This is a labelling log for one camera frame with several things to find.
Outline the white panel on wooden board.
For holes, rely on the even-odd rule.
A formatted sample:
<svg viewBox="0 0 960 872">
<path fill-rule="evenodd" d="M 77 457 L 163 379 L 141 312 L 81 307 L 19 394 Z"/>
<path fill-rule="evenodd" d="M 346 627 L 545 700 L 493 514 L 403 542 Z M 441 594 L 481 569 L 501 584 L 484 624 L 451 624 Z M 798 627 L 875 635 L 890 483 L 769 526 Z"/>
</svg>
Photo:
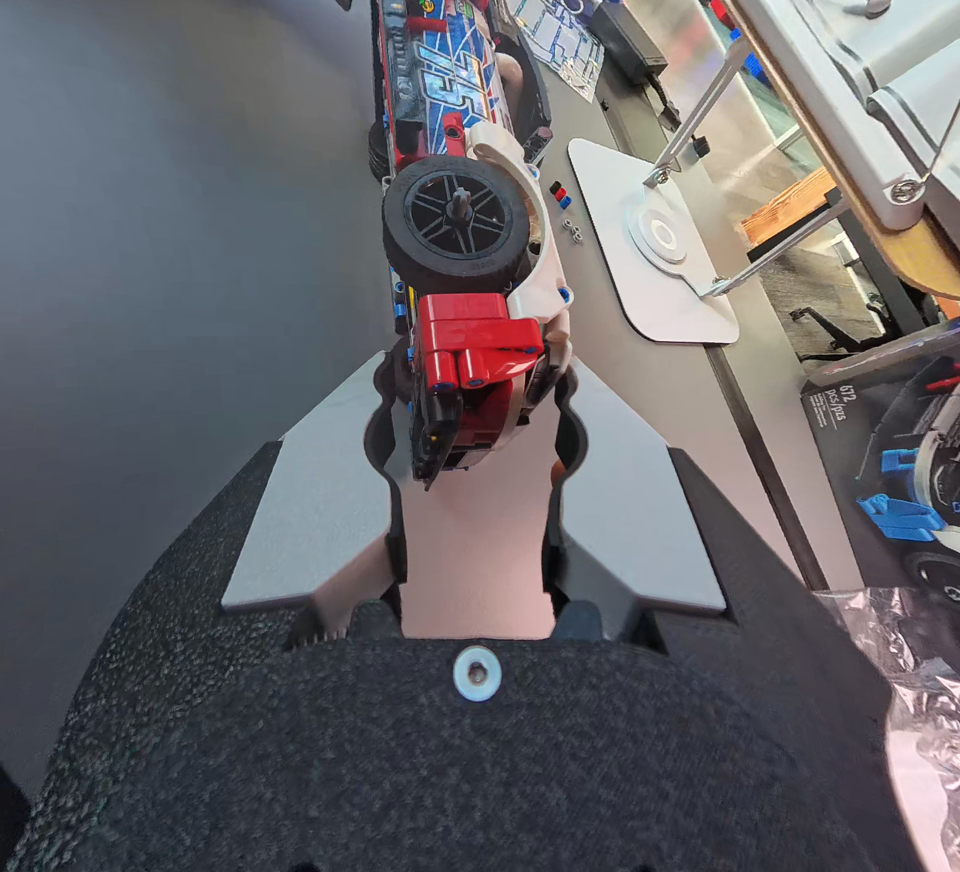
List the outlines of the white panel on wooden board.
<svg viewBox="0 0 960 872">
<path fill-rule="evenodd" d="M 959 0 L 722 0 L 894 272 L 958 299 Z"/>
</svg>

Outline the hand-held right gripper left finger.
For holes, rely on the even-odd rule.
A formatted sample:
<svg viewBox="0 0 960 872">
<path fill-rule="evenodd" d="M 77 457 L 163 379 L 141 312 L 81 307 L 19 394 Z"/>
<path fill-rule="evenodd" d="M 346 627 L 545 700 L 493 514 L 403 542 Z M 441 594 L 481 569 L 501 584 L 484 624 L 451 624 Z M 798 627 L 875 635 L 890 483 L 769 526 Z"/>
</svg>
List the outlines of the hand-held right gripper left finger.
<svg viewBox="0 0 960 872">
<path fill-rule="evenodd" d="M 294 425 L 222 594 L 226 612 L 351 612 L 407 581 L 393 356 L 378 352 Z"/>
</svg>

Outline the clear plastic bag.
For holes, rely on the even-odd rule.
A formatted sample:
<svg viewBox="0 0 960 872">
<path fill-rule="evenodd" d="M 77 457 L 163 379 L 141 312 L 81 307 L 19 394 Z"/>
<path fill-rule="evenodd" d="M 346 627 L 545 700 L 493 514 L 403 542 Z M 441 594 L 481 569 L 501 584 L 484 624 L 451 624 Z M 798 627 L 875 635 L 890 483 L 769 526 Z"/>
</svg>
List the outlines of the clear plastic bag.
<svg viewBox="0 0 960 872">
<path fill-rule="evenodd" d="M 959 869 L 958 640 L 913 588 L 814 596 L 891 689 L 885 754 L 894 800 L 924 870 Z"/>
</svg>

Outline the grey desk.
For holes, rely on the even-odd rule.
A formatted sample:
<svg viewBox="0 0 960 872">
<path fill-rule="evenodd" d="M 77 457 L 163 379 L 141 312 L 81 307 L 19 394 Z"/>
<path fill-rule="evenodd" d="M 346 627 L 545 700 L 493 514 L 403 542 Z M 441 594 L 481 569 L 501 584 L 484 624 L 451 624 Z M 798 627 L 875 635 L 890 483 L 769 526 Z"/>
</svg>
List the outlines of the grey desk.
<svg viewBox="0 0 960 872">
<path fill-rule="evenodd" d="M 2 764 L 33 802 L 141 579 L 387 347 L 371 48 L 366 0 L 2 0 Z M 736 344 L 647 341 L 568 213 L 576 355 L 788 567 L 865 584 L 760 278 Z M 530 513 L 479 563 L 408 527 L 407 634 L 545 634 Z"/>
</svg>

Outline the shiny sticker sheet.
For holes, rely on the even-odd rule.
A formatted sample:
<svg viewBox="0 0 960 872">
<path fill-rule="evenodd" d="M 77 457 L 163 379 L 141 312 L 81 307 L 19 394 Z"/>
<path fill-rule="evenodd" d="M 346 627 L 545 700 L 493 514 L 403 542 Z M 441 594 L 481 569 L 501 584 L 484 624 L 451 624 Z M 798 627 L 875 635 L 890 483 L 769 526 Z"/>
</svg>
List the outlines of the shiny sticker sheet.
<svg viewBox="0 0 960 872">
<path fill-rule="evenodd" d="M 605 49 L 561 0 L 503 0 L 534 57 L 577 95 L 594 100 Z"/>
</svg>

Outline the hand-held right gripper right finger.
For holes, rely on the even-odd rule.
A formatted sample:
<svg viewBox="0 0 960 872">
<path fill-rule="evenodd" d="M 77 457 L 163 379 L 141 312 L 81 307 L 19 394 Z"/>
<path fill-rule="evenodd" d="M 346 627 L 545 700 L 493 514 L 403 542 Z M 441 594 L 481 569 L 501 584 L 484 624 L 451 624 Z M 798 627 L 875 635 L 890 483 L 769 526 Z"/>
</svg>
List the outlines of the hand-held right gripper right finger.
<svg viewBox="0 0 960 872">
<path fill-rule="evenodd" d="M 545 592 L 558 616 L 648 609 L 720 616 L 727 601 L 666 441 L 584 364 L 556 386 Z"/>
</svg>

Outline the black power adapter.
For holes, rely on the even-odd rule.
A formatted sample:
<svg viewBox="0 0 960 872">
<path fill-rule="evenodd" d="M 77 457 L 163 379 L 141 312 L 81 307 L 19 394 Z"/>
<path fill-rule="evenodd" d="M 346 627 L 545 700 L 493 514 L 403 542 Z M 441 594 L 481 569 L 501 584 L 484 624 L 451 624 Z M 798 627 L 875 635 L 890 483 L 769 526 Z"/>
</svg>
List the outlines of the black power adapter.
<svg viewBox="0 0 960 872">
<path fill-rule="evenodd" d="M 621 1 L 600 1 L 588 23 L 606 56 L 633 85 L 659 77 L 668 67 L 660 48 Z"/>
</svg>

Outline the black toy packaging box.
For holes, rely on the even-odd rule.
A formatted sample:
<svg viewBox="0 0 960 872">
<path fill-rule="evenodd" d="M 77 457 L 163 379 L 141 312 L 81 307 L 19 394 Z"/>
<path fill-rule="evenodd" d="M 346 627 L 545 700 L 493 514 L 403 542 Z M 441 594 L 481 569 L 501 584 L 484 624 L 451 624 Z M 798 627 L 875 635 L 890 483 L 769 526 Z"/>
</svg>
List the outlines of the black toy packaging box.
<svg viewBox="0 0 960 872">
<path fill-rule="evenodd" d="M 958 353 L 826 363 L 800 401 L 865 583 L 957 612 Z"/>
</svg>

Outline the brick-built toy race car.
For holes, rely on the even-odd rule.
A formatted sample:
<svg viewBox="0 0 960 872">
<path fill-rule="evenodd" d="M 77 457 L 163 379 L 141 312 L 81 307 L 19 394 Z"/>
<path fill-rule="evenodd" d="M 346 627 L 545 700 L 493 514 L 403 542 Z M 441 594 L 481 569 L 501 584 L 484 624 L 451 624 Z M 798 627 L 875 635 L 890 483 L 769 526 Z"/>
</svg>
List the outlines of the brick-built toy race car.
<svg viewBox="0 0 960 872">
<path fill-rule="evenodd" d="M 538 165 L 549 141 L 518 140 L 495 54 L 522 36 L 502 0 L 370 0 L 376 111 L 391 177 L 431 155 L 509 172 L 532 231 L 520 280 L 492 293 L 418 297 L 392 270 L 397 397 L 410 412 L 412 476 L 428 490 L 504 449 L 567 372 L 574 294 Z"/>
</svg>

